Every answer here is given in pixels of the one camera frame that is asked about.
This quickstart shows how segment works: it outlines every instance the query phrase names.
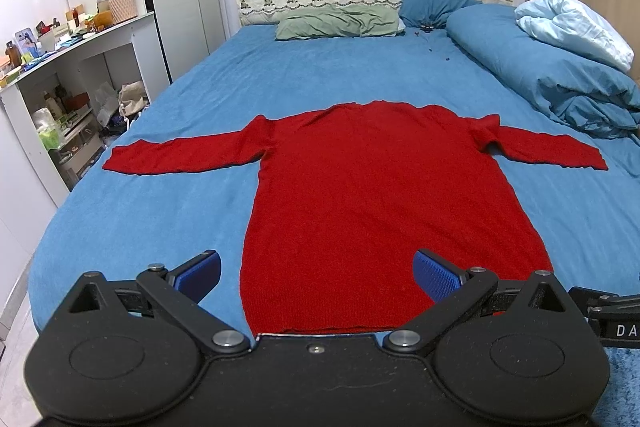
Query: blue pillow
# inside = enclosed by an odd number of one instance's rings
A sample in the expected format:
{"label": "blue pillow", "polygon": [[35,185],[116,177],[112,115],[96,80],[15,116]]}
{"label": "blue pillow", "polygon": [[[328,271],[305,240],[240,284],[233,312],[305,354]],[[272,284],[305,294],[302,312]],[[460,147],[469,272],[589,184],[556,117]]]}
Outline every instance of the blue pillow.
{"label": "blue pillow", "polygon": [[477,0],[402,0],[400,18],[412,28],[444,28],[449,15],[460,8],[482,4]]}

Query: white desk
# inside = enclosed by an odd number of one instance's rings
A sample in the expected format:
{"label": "white desk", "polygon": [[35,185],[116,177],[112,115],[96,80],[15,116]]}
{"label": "white desk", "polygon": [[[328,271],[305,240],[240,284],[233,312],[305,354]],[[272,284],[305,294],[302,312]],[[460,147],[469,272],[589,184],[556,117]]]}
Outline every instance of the white desk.
{"label": "white desk", "polygon": [[29,89],[44,78],[57,74],[60,83],[71,94],[94,92],[103,79],[91,75],[90,69],[82,62],[129,43],[133,45],[149,102],[153,103],[169,86],[169,77],[164,66],[153,12],[113,26],[95,37],[58,52],[32,70],[23,73],[9,86],[0,89],[0,102],[11,121],[20,145],[49,196],[58,207],[66,200],[69,190],[38,137],[21,90]]}

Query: sweater sleeve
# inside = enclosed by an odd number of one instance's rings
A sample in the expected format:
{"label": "sweater sleeve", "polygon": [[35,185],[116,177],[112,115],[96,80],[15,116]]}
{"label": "sweater sleeve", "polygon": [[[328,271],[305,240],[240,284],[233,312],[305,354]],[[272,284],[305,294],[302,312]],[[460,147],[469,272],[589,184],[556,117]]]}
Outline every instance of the sweater sleeve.
{"label": "sweater sleeve", "polygon": [[313,121],[321,111],[297,114],[281,120],[256,116],[235,132],[193,138],[176,138],[164,143],[138,140],[114,147],[102,166],[123,174],[168,174],[205,172],[255,162],[300,126]]}
{"label": "sweater sleeve", "polygon": [[478,150],[496,144],[507,158],[524,163],[549,163],[562,167],[593,167],[606,171],[600,151],[567,135],[553,136],[500,125],[500,116],[465,118]]}

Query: green pillow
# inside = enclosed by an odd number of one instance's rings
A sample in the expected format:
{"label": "green pillow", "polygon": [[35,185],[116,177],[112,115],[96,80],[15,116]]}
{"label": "green pillow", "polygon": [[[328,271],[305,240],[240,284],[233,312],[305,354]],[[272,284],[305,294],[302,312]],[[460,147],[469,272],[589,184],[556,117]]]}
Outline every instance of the green pillow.
{"label": "green pillow", "polygon": [[380,37],[397,35],[403,29],[398,12],[389,6],[323,6],[293,10],[278,24],[276,40]]}

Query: plastic bag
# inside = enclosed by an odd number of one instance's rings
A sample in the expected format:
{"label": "plastic bag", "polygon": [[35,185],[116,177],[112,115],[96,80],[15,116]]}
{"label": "plastic bag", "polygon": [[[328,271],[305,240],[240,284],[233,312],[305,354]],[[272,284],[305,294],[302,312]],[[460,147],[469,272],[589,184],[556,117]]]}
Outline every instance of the plastic bag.
{"label": "plastic bag", "polygon": [[111,84],[103,82],[95,92],[95,102],[97,102],[97,107],[100,107],[96,119],[101,126],[106,127],[109,119],[119,108],[118,94]]}
{"label": "plastic bag", "polygon": [[51,111],[46,107],[39,109],[31,118],[44,148],[47,151],[59,149],[60,144],[65,140],[65,135],[58,122],[53,119]]}
{"label": "plastic bag", "polygon": [[145,84],[143,84],[142,80],[122,86],[119,99],[121,116],[132,116],[149,105]]}

